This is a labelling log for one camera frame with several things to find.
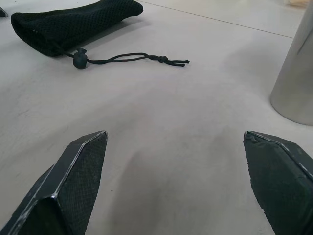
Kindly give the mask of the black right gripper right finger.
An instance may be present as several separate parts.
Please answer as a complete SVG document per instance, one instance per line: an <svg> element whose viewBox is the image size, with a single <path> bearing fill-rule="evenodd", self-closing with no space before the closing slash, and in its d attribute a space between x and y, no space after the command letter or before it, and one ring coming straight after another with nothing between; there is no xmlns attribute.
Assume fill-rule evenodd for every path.
<svg viewBox="0 0 313 235"><path fill-rule="evenodd" d="M313 160L296 143L244 134L253 193L277 235L313 233Z"/></svg>

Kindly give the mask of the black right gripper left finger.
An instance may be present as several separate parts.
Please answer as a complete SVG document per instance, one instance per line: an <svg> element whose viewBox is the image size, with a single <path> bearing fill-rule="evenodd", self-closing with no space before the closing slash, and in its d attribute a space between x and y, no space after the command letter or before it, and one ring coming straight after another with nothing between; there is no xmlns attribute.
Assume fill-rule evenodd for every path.
<svg viewBox="0 0 313 235"><path fill-rule="evenodd" d="M2 235L83 235L98 194L108 136L71 142L1 229Z"/></svg>

